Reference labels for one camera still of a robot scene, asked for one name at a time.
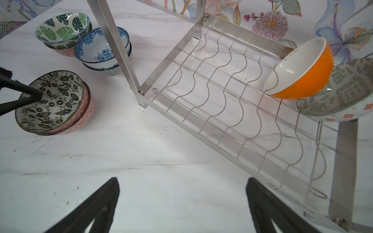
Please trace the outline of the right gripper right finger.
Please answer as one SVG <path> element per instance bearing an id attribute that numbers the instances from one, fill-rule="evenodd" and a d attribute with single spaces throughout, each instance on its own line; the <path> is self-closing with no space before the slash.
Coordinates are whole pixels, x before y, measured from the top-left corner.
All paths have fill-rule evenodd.
<path id="1" fill-rule="evenodd" d="M 275 233 L 275 225 L 283 233 L 318 232 L 253 177 L 248 179 L 246 195 L 256 232 Z"/>

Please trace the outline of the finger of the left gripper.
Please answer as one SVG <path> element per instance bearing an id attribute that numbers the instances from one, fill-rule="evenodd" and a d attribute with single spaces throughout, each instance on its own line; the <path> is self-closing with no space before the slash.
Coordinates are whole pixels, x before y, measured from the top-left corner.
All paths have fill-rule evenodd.
<path id="1" fill-rule="evenodd" d="M 1 116 L 18 108 L 39 102 L 43 97 L 43 93 L 41 91 L 30 86 L 26 86 L 19 81 L 12 80 L 12 76 L 13 73 L 11 71 L 1 68 L 1 89 L 8 88 L 22 94 L 27 94 L 29 97 L 12 102 L 1 103 Z"/>

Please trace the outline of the green geometric pattern bowl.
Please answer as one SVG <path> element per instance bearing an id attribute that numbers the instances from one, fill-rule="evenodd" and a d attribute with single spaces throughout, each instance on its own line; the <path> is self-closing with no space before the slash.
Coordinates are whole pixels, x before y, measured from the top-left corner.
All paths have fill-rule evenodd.
<path id="1" fill-rule="evenodd" d="M 327 85 L 297 100 L 300 113 L 319 121 L 344 122 L 373 111 L 373 59 L 362 58 L 333 68 Z"/>

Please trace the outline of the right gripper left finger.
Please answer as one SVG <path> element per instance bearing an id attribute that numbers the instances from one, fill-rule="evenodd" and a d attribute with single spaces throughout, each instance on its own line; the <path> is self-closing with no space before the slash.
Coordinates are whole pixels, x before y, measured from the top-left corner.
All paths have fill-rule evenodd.
<path id="1" fill-rule="evenodd" d="M 46 232 L 83 233 L 89 225 L 92 225 L 91 233 L 108 233 L 113 223 L 119 193 L 118 180 L 112 177 Z"/>

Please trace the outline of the black floral pattern bowl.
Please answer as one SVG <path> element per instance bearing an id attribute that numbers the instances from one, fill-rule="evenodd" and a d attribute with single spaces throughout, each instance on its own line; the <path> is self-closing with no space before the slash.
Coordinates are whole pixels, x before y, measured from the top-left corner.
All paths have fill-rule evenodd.
<path id="1" fill-rule="evenodd" d="M 18 126 L 29 133 L 41 135 L 66 128 L 76 119 L 75 114 L 87 106 L 87 88 L 72 71 L 49 72 L 34 80 L 29 87 L 41 91 L 42 99 L 15 110 Z"/>

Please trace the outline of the orange white bowl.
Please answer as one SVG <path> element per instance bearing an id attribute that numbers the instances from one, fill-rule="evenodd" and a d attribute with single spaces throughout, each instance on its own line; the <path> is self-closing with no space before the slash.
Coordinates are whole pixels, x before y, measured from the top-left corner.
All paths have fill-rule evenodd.
<path id="1" fill-rule="evenodd" d="M 288 54 L 268 76 L 263 91 L 283 100 L 310 97 L 329 82 L 334 57 L 328 41 L 318 37 Z"/>

